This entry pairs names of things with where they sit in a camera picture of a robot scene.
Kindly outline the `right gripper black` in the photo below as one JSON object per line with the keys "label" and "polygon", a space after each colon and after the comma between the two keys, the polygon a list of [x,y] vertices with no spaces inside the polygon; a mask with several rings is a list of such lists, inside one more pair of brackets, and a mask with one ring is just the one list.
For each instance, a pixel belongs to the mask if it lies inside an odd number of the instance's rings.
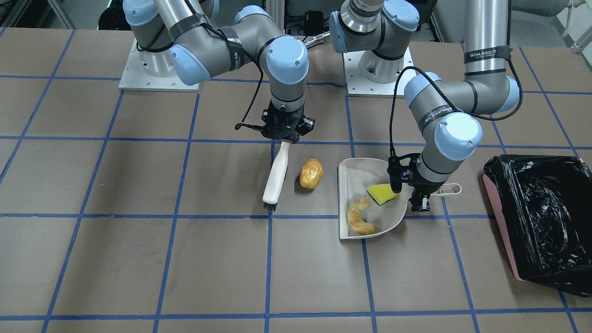
{"label": "right gripper black", "polygon": [[275,141],[298,143],[301,136],[315,128],[316,120],[304,115],[304,107],[288,112],[285,107],[270,105],[262,113],[264,121],[260,129],[263,137]]}

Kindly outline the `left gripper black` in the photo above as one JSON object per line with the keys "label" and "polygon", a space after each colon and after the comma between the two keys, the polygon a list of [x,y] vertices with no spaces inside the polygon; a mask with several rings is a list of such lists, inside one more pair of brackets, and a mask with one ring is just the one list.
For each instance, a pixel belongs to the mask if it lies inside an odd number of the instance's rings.
{"label": "left gripper black", "polygon": [[413,187],[412,196],[409,198],[412,212],[431,211],[429,197],[438,189],[438,183],[420,175],[419,162],[418,154],[392,155],[388,158],[388,175],[392,190],[400,193],[404,183]]}

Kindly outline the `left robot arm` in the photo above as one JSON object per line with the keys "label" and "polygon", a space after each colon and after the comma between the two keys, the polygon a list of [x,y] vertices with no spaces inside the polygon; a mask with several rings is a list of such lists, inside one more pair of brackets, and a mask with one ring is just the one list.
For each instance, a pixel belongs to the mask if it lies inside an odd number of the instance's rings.
{"label": "left robot arm", "polygon": [[[413,188],[412,211],[429,211],[429,198],[482,139],[479,123],[496,112],[516,112],[522,89],[512,67],[509,0],[465,2],[465,68],[462,81],[442,82],[437,74],[418,70],[404,88],[404,97],[426,146],[408,154],[401,164],[393,146],[388,158],[391,189]],[[373,82],[400,82],[406,70],[404,54],[420,24],[420,13],[406,0],[345,0],[330,15],[333,49],[338,53],[361,51],[358,68]]]}

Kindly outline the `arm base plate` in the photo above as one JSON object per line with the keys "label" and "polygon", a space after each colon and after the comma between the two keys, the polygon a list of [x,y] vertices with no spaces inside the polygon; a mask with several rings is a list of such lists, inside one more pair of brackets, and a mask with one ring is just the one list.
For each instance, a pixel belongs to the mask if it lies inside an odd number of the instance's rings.
{"label": "arm base plate", "polygon": [[177,76],[166,51],[138,51],[134,40],[121,75],[121,90],[154,92],[198,92],[199,85],[186,85]]}
{"label": "arm base plate", "polygon": [[410,49],[395,61],[377,57],[372,51],[343,53],[343,69],[349,97],[388,98],[397,91],[397,97],[404,97],[404,89],[410,79],[416,76],[414,70],[401,71],[413,66]]}

